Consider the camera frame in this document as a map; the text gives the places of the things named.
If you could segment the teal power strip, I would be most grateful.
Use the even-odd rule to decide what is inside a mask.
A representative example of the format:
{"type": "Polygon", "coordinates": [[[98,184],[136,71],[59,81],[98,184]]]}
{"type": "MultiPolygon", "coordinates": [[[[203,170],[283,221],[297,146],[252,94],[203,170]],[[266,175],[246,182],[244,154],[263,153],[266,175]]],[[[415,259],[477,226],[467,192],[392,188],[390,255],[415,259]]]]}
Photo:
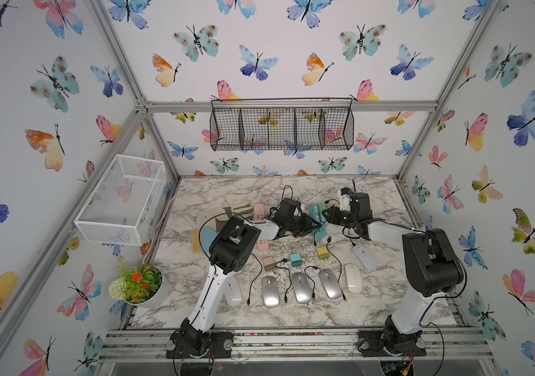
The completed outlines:
{"type": "Polygon", "coordinates": [[[326,219],[322,215],[322,212],[328,208],[328,205],[325,202],[319,204],[312,204],[310,206],[310,216],[313,220],[319,222],[321,225],[318,229],[314,230],[314,237],[316,240],[321,241],[326,235],[326,219]]]}

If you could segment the teal charger plug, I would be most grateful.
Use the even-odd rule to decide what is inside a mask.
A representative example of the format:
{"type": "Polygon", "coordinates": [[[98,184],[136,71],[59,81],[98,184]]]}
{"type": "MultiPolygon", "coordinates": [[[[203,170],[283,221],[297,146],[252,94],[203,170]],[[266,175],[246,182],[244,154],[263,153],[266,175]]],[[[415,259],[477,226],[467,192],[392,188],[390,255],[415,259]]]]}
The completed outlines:
{"type": "Polygon", "coordinates": [[[292,267],[301,267],[303,265],[303,259],[299,253],[291,254],[289,261],[292,267]]]}

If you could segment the lavender mouse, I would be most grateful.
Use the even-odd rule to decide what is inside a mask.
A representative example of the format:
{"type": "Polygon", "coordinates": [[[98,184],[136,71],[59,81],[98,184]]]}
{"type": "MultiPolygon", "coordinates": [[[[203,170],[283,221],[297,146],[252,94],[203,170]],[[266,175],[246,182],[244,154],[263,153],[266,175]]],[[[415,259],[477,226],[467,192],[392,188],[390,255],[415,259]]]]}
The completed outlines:
{"type": "Polygon", "coordinates": [[[360,263],[367,270],[374,271],[378,268],[378,260],[366,246],[362,244],[357,244],[352,247],[352,252],[356,255],[360,263]]]}

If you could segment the pink charger plug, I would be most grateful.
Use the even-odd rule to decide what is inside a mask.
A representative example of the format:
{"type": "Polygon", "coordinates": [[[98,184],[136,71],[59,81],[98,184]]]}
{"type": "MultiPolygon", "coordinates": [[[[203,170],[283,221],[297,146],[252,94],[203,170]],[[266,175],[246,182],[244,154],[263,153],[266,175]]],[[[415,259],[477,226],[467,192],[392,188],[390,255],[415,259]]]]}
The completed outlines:
{"type": "Polygon", "coordinates": [[[263,265],[263,268],[266,270],[266,271],[271,271],[275,268],[275,260],[273,257],[271,256],[268,256],[268,257],[264,257],[261,259],[261,262],[262,262],[262,265],[263,265]]]}

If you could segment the yellow green charger plug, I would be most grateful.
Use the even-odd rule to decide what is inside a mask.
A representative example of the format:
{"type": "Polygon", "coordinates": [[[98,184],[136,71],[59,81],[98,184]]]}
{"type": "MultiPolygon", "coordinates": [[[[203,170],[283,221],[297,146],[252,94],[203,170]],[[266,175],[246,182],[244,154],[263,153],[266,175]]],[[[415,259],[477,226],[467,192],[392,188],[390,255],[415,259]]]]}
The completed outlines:
{"type": "Polygon", "coordinates": [[[331,254],[328,250],[328,247],[327,246],[320,246],[320,247],[317,247],[316,248],[316,254],[317,254],[317,257],[320,259],[320,260],[326,260],[326,259],[329,259],[331,254]]]}

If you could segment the black charging cable white mouse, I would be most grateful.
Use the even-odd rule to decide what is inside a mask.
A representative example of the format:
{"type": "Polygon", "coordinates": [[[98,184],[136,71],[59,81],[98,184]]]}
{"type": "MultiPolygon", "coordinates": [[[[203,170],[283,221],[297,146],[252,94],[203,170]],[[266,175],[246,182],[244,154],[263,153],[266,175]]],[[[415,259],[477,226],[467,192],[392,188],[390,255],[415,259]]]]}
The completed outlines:
{"type": "Polygon", "coordinates": [[[253,277],[252,281],[249,284],[249,294],[246,300],[247,306],[250,306],[251,304],[251,297],[253,295],[253,285],[255,284],[256,280],[261,276],[261,274],[264,271],[264,266],[263,266],[263,263],[260,261],[260,259],[252,252],[251,252],[251,256],[255,259],[257,265],[259,266],[259,272],[256,274],[255,277],[253,277]]]}

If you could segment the white wireless mouse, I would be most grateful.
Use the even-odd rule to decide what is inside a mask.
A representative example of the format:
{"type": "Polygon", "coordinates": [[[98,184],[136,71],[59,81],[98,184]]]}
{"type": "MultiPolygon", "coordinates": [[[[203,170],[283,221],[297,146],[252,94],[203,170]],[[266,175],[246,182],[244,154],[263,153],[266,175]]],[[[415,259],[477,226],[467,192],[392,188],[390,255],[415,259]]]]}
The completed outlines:
{"type": "Polygon", "coordinates": [[[224,296],[230,307],[239,306],[242,303],[242,291],[235,276],[231,277],[226,284],[224,296]]]}

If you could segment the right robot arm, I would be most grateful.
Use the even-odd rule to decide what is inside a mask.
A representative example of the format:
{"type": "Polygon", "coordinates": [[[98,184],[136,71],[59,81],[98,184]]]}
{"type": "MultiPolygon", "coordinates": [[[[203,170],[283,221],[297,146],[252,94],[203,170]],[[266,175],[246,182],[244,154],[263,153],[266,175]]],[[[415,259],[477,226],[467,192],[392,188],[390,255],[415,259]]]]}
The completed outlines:
{"type": "Polygon", "coordinates": [[[442,229],[421,230],[375,218],[369,195],[350,195],[349,209],[336,206],[321,211],[326,221],[367,241],[375,241],[402,250],[406,293],[399,307],[386,318],[383,329],[360,332],[359,351],[364,357],[393,357],[410,353],[423,357],[426,351],[418,345],[423,320],[438,299],[443,299],[463,282],[465,270],[442,229]]]}

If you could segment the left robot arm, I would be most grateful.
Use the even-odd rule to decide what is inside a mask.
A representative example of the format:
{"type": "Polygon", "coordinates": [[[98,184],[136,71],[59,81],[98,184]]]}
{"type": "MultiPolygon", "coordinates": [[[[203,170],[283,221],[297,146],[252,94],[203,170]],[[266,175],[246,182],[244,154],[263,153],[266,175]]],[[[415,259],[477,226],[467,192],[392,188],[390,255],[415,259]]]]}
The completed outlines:
{"type": "Polygon", "coordinates": [[[208,247],[209,269],[195,308],[182,321],[170,340],[175,357],[200,357],[210,350],[211,331],[226,287],[248,262],[259,241],[273,241],[292,235],[295,238],[321,227],[316,219],[301,210],[300,202],[285,198],[259,221],[232,214],[208,247]]]}

